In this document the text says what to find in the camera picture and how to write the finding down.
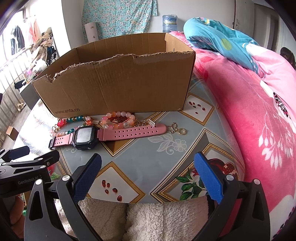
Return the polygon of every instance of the white fluffy fabric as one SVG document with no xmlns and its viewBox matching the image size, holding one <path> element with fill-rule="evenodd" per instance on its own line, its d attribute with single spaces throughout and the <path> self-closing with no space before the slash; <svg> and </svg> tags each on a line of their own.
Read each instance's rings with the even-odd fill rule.
<svg viewBox="0 0 296 241">
<path fill-rule="evenodd" d="M 129 204 L 123 241 L 192 240 L 207 220 L 206 196 L 164 204 Z"/>
<path fill-rule="evenodd" d="M 79 206 L 94 230 L 104 241 L 120 241 L 125 232 L 127 204 L 85 198 Z M 75 234 L 65 216 L 59 200 L 55 200 L 56 209 L 67 234 Z"/>
</svg>

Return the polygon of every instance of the teal floral fabric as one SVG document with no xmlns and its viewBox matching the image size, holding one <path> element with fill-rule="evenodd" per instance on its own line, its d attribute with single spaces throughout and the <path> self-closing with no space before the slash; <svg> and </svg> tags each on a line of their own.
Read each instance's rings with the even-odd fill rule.
<svg viewBox="0 0 296 241">
<path fill-rule="evenodd" d="M 85 0 L 84 24 L 96 22 L 99 39 L 148 31 L 151 16 L 157 16 L 156 0 Z"/>
</svg>

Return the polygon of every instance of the watch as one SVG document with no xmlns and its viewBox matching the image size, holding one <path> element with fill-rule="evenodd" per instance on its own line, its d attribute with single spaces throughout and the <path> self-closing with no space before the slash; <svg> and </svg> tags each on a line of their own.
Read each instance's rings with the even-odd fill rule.
<svg viewBox="0 0 296 241">
<path fill-rule="evenodd" d="M 83 126 L 77 128 L 73 133 L 62 137 L 53 137 L 49 142 L 49 149 L 53 147 L 73 145 L 78 150 L 92 149 L 99 141 L 116 141 L 161 135 L 166 132 L 166 126 L 157 123 L 151 125 L 130 127 L 124 129 L 99 129 L 96 126 Z"/>
</svg>

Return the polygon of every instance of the water bottle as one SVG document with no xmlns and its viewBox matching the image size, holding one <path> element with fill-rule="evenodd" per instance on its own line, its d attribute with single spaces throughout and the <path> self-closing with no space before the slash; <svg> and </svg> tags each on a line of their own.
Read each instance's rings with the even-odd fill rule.
<svg viewBox="0 0 296 241">
<path fill-rule="evenodd" d="M 178 16 L 175 14 L 163 15 L 163 33 L 177 31 Z"/>
</svg>

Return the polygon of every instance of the pink bedding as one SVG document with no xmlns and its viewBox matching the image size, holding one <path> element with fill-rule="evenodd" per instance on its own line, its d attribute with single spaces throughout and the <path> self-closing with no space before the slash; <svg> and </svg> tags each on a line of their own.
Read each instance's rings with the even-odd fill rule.
<svg viewBox="0 0 296 241">
<path fill-rule="evenodd" d="M 171 34 L 196 52 L 194 74 L 207 83 L 232 128 L 245 162 L 245 181 L 262 183 L 273 239 L 296 203 L 296 72 L 280 55 L 248 44 L 258 76 L 218 53 L 192 47 L 182 33 Z"/>
</svg>

